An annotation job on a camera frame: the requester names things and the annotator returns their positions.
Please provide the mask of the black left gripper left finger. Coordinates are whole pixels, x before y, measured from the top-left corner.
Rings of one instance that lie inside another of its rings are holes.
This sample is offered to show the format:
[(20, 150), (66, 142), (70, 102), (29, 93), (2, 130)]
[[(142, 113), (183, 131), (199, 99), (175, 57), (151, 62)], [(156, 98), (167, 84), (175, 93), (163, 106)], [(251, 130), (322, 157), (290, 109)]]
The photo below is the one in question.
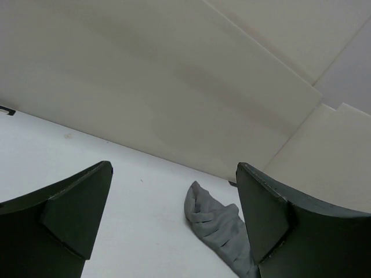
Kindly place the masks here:
[(91, 258), (112, 164), (1, 203), (1, 277), (81, 277)]

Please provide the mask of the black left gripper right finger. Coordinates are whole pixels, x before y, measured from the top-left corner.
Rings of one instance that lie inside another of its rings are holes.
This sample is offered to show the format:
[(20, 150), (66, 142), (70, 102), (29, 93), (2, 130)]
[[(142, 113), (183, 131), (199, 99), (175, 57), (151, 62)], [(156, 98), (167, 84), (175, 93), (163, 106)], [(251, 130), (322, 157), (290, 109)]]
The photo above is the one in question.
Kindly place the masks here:
[(247, 163), (236, 170), (262, 277), (369, 277), (370, 214), (314, 198)]

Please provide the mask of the grey pleated skirt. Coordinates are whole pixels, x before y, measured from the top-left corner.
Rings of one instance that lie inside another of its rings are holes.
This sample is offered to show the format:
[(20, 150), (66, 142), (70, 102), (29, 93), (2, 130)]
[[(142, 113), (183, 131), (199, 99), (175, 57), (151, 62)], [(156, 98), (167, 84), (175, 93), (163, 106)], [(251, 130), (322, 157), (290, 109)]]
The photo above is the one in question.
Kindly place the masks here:
[(253, 262), (245, 223), (235, 204), (223, 205), (195, 181), (187, 191), (184, 214), (196, 237), (238, 277), (261, 276)]

